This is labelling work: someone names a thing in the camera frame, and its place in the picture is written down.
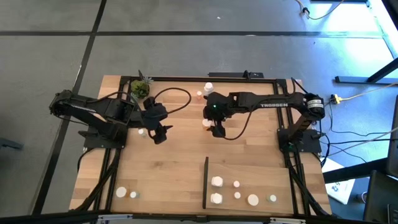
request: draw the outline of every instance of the wooden tabletop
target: wooden tabletop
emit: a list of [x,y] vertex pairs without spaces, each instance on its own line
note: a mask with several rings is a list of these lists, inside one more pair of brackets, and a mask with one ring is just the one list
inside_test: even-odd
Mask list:
[[[118,91],[120,76],[106,75],[103,78],[98,97]],[[289,92],[292,83],[288,82]],[[137,129],[130,129],[126,147],[122,150],[115,189],[127,188],[127,196],[117,198],[114,194],[112,212],[126,213],[168,213],[198,215],[291,215],[292,200],[278,199],[280,208],[264,210],[238,209],[202,209],[203,166],[205,157],[215,166],[244,166],[277,169],[286,174],[282,153],[279,151],[276,130],[278,119],[276,109],[256,110],[253,112],[244,134],[235,141],[214,138],[211,132],[202,127],[203,107],[206,100],[196,97],[198,90],[203,91],[202,82],[154,82],[150,86],[150,95],[168,87],[179,87],[188,90],[192,95],[191,103],[178,112],[172,113],[163,120],[162,125],[173,125],[167,132],[167,140],[155,145],[153,140],[138,135]],[[251,91],[258,95],[274,94],[272,85],[266,83],[214,83],[215,91],[228,95],[231,91]],[[178,108],[188,100],[186,93],[166,91],[157,99],[168,111]],[[294,120],[300,114],[292,110]],[[235,114],[224,126],[227,137],[238,135],[248,114]],[[317,158],[311,153],[300,153],[305,171],[307,188],[324,210],[331,213],[325,182]],[[94,149],[81,161],[80,171],[70,203],[76,208],[93,190],[98,182],[104,149]],[[270,185],[269,178],[261,180],[261,185]],[[274,185],[269,191],[276,190]],[[108,187],[103,190],[101,206]],[[129,198],[131,191],[139,193],[138,198]],[[295,188],[298,210],[303,213],[299,189]]]

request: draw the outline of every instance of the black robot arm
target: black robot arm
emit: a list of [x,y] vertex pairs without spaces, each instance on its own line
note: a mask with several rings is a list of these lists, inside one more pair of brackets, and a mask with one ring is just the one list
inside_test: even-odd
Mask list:
[[213,92],[205,98],[207,103],[203,109],[203,117],[214,121],[215,126],[211,128],[211,132],[218,138],[225,138],[225,128],[221,122],[235,113],[251,113],[263,108],[295,108],[301,117],[295,124],[289,126],[285,135],[285,141],[291,143],[300,142],[303,132],[310,124],[325,117],[323,99],[312,93],[256,95],[251,92],[236,92],[223,96]]
[[57,93],[51,102],[50,112],[55,116],[73,116],[88,124],[88,131],[79,131],[86,138],[85,147],[124,148],[128,128],[146,128],[156,144],[166,140],[171,126],[162,126],[160,121],[167,117],[167,111],[153,97],[144,101],[141,110],[138,105],[119,98],[89,98],[73,94],[70,90]]

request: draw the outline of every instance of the white bottle cap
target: white bottle cap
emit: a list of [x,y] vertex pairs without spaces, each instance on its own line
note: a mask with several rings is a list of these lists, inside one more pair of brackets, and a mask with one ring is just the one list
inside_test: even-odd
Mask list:
[[211,179],[211,184],[213,186],[216,186],[216,187],[222,187],[223,186],[223,179],[221,177],[218,177],[218,176],[213,177]]
[[130,197],[131,198],[136,198],[138,196],[137,192],[131,192]]
[[203,121],[201,121],[202,125],[204,125],[204,127],[210,127],[211,126],[211,121],[207,120],[207,119],[203,119]]
[[241,185],[241,183],[239,183],[239,181],[235,180],[234,181],[234,187],[239,187]]
[[206,88],[207,90],[211,90],[211,89],[213,88],[213,84],[212,84],[212,83],[206,83],[206,84],[205,84],[205,88]]
[[235,197],[236,199],[241,198],[241,193],[235,192],[234,197]]
[[259,197],[257,197],[257,195],[251,194],[248,196],[248,202],[251,206],[256,206],[259,204]]
[[269,201],[270,202],[276,202],[276,196],[275,195],[269,196]]
[[214,193],[210,196],[210,201],[215,204],[221,204],[223,203],[223,196],[218,193]]
[[124,196],[126,196],[126,193],[127,193],[127,190],[125,187],[119,187],[116,190],[116,196],[118,196],[118,197],[124,197]]

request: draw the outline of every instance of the white bottle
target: white bottle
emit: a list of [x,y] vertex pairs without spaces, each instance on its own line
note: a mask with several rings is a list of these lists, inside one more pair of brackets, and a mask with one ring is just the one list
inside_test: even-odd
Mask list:
[[248,203],[251,206],[257,206],[259,204],[259,197],[257,195],[251,194],[248,196]]
[[203,96],[201,95],[201,91],[197,91],[197,99],[201,100]]
[[119,187],[116,190],[116,196],[119,198],[126,196],[126,193],[127,193],[127,189],[125,187]]
[[211,83],[206,83],[205,87],[203,88],[205,90],[205,92],[203,93],[203,95],[208,96],[213,90],[213,84]]
[[139,194],[137,192],[131,192],[130,197],[131,198],[138,198]]
[[211,184],[215,187],[222,187],[223,186],[223,179],[221,177],[213,177],[211,179]]
[[223,203],[223,196],[218,193],[214,193],[210,196],[210,202],[215,204],[221,204]]
[[235,180],[234,181],[234,187],[238,188],[241,185],[241,183],[239,183],[239,181]]
[[147,136],[147,134],[145,134],[145,131],[144,131],[143,128],[138,129],[138,134],[139,134],[141,137],[143,137],[143,138]]

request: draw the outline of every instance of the black metal stand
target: black metal stand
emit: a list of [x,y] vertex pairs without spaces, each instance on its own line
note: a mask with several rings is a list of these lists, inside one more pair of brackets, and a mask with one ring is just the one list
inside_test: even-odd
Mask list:
[[382,84],[388,85],[398,82],[398,78],[384,78],[386,75],[393,72],[398,68],[398,58],[395,58],[388,65],[384,66],[382,69],[377,71],[375,74],[367,77],[335,77],[337,83],[355,83],[355,84]]

